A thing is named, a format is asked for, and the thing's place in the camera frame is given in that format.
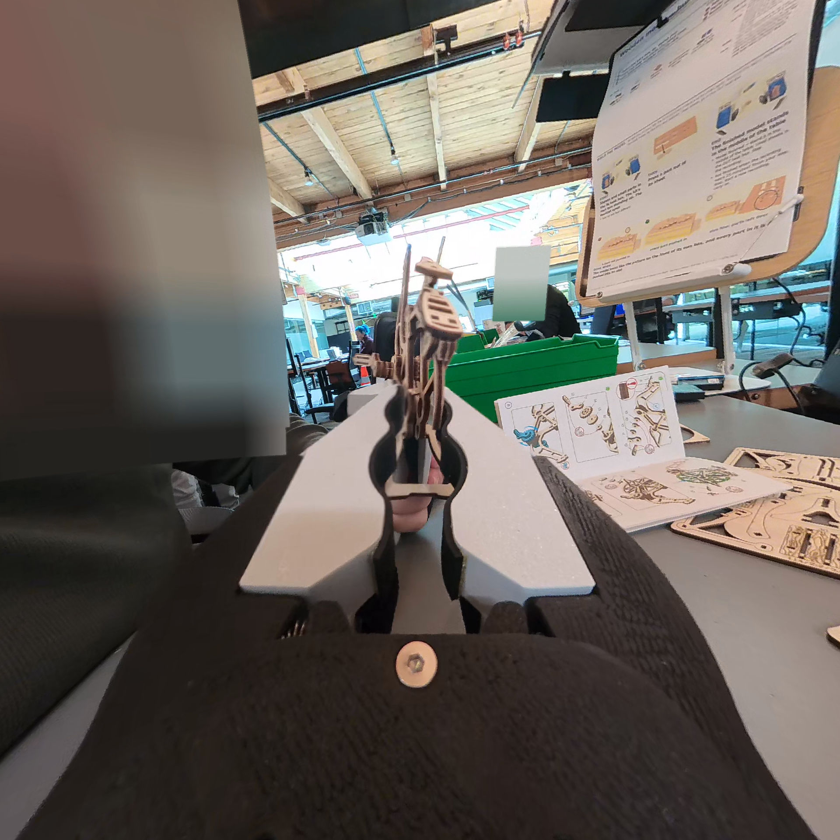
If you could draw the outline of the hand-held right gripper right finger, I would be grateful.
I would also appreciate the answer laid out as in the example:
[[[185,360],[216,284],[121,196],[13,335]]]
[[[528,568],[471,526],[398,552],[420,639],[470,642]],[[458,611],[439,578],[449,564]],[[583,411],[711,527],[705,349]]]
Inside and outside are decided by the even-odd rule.
[[[441,470],[442,573],[453,599],[499,602],[588,595],[595,583],[527,450],[461,397],[446,397]]]

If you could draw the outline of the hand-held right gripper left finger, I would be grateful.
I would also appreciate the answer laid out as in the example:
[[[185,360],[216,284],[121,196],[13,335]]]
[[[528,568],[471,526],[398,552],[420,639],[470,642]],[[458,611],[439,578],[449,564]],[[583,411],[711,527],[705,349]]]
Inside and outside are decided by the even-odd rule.
[[[239,588],[336,602],[356,630],[388,634],[398,589],[393,560],[374,559],[385,502],[371,478],[374,447],[389,434],[394,385],[309,447],[259,541]]]

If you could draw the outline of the wooden model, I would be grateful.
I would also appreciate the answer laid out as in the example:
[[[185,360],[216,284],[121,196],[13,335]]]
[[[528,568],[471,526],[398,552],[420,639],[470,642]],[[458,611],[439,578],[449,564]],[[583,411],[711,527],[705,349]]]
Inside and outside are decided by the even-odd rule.
[[[421,483],[433,456],[444,464],[445,373],[463,336],[459,315],[437,289],[440,280],[452,280],[453,272],[423,257],[415,264],[423,285],[410,304],[412,248],[406,247],[402,288],[396,311],[395,348],[390,361],[378,353],[358,353],[353,362],[378,379],[391,380],[402,389],[402,425],[395,436],[395,466],[384,483],[388,500],[410,497],[448,498],[450,484]]]

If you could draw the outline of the large wooden parts sheet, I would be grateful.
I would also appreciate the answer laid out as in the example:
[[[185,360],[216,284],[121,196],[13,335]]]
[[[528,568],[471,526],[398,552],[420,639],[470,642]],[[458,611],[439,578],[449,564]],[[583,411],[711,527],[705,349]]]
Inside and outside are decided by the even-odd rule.
[[[672,532],[839,578],[839,491],[804,481],[778,497],[675,521]]]

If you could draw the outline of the narrow wooden parts sheet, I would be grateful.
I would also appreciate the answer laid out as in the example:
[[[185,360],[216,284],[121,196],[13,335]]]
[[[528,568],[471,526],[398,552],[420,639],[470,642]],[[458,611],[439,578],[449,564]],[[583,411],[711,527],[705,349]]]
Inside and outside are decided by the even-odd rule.
[[[767,448],[738,447],[723,461],[729,466],[763,469],[788,480],[839,490],[839,458],[803,455]]]

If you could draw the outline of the person's left hand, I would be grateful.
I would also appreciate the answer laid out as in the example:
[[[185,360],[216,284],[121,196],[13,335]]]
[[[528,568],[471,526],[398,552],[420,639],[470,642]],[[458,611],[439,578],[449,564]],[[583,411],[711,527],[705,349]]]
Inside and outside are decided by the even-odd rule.
[[[392,500],[392,524],[395,533],[419,531],[427,522],[433,496],[411,496]]]

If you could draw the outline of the green plastic bin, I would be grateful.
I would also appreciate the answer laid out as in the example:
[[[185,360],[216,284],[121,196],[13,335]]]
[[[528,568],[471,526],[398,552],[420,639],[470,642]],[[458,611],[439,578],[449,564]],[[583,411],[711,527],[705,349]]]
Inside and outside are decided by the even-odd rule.
[[[577,334],[490,347],[495,330],[462,338],[449,362],[449,392],[497,422],[495,403],[503,397],[588,382],[616,373],[619,339]]]

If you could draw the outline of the assembly instruction booklet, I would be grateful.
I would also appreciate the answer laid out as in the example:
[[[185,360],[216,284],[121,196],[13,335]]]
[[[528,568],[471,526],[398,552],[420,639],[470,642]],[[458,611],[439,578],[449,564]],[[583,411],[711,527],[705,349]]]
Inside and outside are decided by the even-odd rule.
[[[626,532],[777,497],[791,483],[686,454],[669,369],[495,401],[498,423]]]

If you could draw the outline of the dark ribbed fabric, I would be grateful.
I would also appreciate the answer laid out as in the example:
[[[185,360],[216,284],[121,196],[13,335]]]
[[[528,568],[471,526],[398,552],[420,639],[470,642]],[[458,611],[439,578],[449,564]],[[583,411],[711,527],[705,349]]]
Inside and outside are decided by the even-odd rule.
[[[190,552],[169,464],[2,482],[2,753],[137,629]]]

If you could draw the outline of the white clipboard stand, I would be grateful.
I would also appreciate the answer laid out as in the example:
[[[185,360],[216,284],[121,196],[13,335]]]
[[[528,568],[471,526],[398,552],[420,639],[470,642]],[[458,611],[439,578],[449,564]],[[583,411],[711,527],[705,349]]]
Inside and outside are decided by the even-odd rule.
[[[668,367],[670,370],[692,369],[699,375],[721,375],[722,395],[740,391],[739,376],[734,371],[737,358],[732,330],[732,296],[729,287],[716,290],[712,303],[712,346],[699,348],[664,343],[640,343],[637,336],[636,312],[632,302],[623,304],[628,346],[620,348],[616,371],[635,374],[640,371]]]

